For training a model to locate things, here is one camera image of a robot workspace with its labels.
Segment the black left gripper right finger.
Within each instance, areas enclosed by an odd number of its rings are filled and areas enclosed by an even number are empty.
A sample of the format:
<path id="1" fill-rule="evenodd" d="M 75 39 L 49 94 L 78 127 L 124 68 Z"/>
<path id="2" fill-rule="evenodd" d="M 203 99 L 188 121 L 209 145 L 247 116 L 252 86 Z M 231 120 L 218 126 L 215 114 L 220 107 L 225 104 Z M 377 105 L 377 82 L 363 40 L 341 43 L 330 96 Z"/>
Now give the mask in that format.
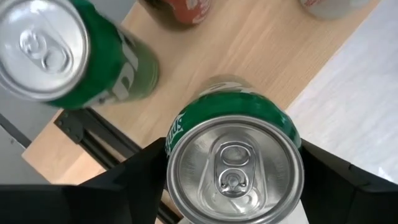
<path id="1" fill-rule="evenodd" d="M 397 184 L 302 140 L 309 223 L 397 224 Z"/>

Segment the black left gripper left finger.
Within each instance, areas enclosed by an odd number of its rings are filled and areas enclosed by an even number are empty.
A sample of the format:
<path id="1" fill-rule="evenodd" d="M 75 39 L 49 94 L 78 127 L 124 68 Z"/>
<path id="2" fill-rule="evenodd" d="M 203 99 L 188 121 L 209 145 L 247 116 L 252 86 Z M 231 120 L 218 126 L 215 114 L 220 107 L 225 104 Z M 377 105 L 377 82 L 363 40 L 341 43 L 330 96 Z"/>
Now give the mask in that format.
<path id="1" fill-rule="evenodd" d="M 1 223 L 154 223 L 165 185 L 165 138 L 79 185 L 1 186 Z"/>

